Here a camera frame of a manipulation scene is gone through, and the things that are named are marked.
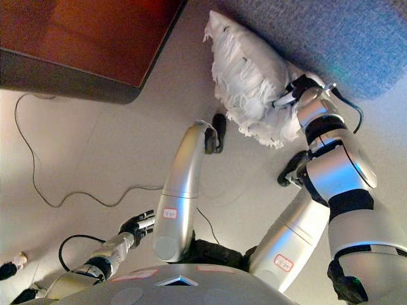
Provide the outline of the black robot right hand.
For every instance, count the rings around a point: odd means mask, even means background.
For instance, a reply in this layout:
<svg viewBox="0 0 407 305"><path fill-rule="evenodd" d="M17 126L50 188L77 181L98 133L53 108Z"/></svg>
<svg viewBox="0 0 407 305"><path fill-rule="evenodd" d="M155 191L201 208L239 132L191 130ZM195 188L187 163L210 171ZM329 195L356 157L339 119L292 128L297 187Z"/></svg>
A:
<svg viewBox="0 0 407 305"><path fill-rule="evenodd" d="M304 92L310 88L320 88L321 86L313 78L308 77L306 74L301 75L298 79L289 83L286 89L288 93L272 102L274 108L282 107L287 104L299 101Z"/></svg>

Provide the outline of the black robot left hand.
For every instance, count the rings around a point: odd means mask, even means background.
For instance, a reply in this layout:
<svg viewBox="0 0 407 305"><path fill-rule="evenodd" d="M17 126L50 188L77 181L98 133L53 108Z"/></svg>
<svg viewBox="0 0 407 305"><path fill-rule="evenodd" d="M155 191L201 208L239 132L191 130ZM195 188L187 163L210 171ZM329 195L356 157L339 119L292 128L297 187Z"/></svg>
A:
<svg viewBox="0 0 407 305"><path fill-rule="evenodd" d="M131 234L134 242L130 249L135 249L144 237L153 232L154 224L154 210L148 210L127 220L121 225L119 233Z"/></svg>

